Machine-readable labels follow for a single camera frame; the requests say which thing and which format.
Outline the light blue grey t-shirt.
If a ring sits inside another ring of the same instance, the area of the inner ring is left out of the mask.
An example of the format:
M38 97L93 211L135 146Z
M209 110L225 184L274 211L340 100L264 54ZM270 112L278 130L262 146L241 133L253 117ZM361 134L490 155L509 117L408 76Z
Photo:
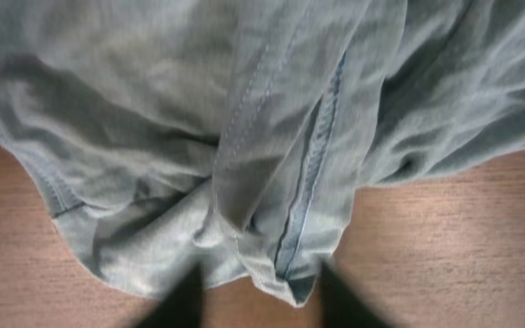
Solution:
M525 149L525 0L0 1L0 145L109 286L299 307L356 190Z

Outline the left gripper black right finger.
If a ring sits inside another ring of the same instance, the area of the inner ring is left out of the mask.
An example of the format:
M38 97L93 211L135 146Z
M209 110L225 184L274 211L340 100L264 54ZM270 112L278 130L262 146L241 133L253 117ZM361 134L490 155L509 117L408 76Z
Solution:
M392 327L366 305L325 261L321 262L319 292L322 328Z

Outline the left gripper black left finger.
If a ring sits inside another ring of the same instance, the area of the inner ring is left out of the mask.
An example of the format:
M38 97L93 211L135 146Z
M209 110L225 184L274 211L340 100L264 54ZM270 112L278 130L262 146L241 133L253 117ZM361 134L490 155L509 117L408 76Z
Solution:
M134 328L201 328L204 282L198 262L179 278L169 292Z

